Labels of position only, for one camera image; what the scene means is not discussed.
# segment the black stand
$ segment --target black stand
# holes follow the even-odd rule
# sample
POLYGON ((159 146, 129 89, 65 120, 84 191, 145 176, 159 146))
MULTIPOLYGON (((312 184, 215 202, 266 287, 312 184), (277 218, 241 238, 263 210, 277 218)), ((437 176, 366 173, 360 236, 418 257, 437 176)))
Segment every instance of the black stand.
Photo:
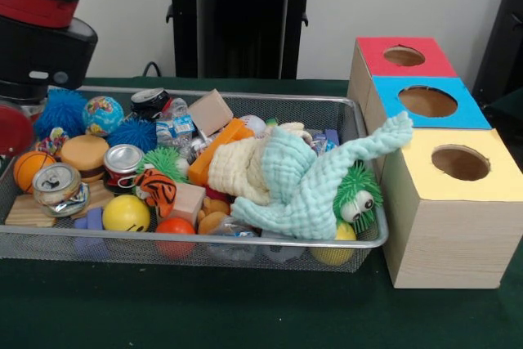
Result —
POLYGON ((472 94, 523 171, 522 88, 523 2, 502 0, 472 94))
POLYGON ((177 76, 296 78, 306 0, 172 0, 177 76))

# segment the green spiky ball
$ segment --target green spiky ball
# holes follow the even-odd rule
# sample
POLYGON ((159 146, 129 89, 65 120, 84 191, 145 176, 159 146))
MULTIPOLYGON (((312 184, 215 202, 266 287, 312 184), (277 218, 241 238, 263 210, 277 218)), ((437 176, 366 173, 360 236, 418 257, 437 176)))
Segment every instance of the green spiky ball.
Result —
MULTIPOLYGON (((333 211, 338 223, 345 222, 342 218, 343 206, 353 201, 356 194, 362 190, 368 191, 373 196, 375 207, 383 205, 382 192, 374 178, 373 172, 368 170, 362 161, 358 161, 349 168, 349 172, 337 188, 336 197, 333 202, 333 211)), ((359 234, 370 228, 374 221, 374 209, 371 208, 367 212, 362 212, 361 218, 352 223, 352 226, 354 226, 356 234, 359 234)))
POLYGON ((176 149, 171 147, 157 147, 145 154, 144 158, 138 164, 136 173, 143 173, 146 164, 150 164, 175 182, 187 183, 189 180, 181 174, 177 166, 177 160, 180 157, 176 149))

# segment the plastic water bottle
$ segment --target plastic water bottle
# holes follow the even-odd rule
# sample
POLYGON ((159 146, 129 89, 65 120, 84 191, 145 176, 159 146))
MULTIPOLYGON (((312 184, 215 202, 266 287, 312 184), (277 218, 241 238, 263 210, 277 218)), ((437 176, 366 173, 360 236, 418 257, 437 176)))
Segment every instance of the plastic water bottle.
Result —
POLYGON ((187 103, 176 98, 156 123, 156 136, 161 146, 176 147, 184 158, 190 155, 190 142, 194 131, 187 103))

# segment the circular hole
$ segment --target circular hole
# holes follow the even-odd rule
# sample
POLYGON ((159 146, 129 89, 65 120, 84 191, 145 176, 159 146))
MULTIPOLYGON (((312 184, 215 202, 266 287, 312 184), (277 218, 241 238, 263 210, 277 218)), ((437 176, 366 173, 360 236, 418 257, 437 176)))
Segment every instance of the circular hole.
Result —
POLYGON ((466 146, 440 146, 432 153, 432 163, 454 179, 476 181, 490 172, 490 163, 483 155, 466 146))
POLYGON ((425 63, 425 56, 420 51, 401 45, 387 49, 383 56, 391 63, 405 67, 413 67, 425 63))
POLYGON ((444 118, 458 109, 458 102, 451 95, 434 87, 408 87, 402 90, 398 97, 413 114, 428 118, 444 118))

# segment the tiger plush toy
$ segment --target tiger plush toy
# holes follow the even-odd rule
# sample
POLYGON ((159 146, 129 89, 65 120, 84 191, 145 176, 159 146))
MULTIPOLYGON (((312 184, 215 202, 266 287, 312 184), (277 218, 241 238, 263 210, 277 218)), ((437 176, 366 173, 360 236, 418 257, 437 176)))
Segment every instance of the tiger plush toy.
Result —
POLYGON ((150 207, 158 208, 158 215, 167 218, 174 207, 177 186, 158 169, 146 169, 135 179, 136 196, 150 207))

